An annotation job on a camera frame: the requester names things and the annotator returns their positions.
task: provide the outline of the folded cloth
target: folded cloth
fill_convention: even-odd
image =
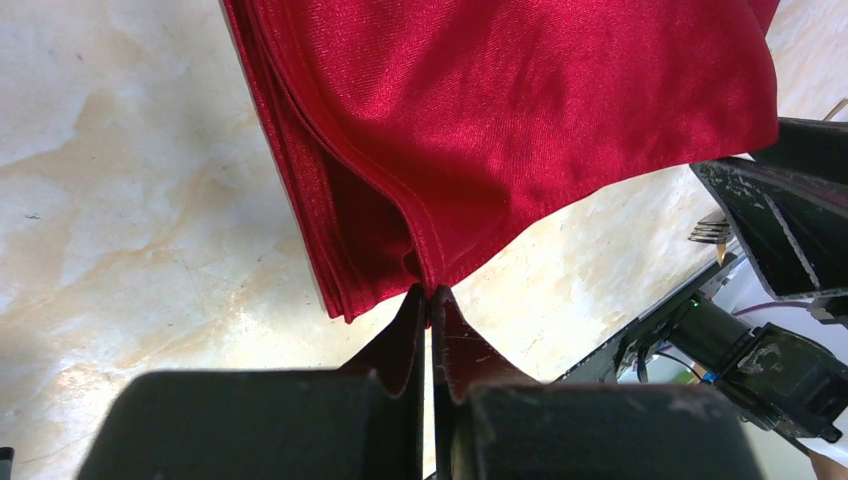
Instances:
[[[330,316],[777,137],[777,0],[223,0]]]

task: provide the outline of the fork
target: fork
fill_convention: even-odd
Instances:
[[[728,223],[727,217],[724,216],[724,212],[720,210],[702,218],[689,235],[689,240],[692,242],[715,245],[719,265],[724,263],[727,242],[732,239],[733,228]]]

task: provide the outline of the red satin cloth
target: red satin cloth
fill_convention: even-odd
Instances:
[[[777,0],[224,0],[331,316],[777,138]]]

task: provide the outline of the marble surface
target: marble surface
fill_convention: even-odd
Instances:
[[[848,95],[848,7],[811,5],[784,0],[769,43],[781,114],[821,118]],[[217,2],[3,2],[0,64],[0,445],[16,478],[73,475],[143,372],[334,367],[393,316],[398,298],[349,326],[323,310]],[[622,182],[455,293],[549,380],[713,257],[685,240],[713,208],[686,168]]]

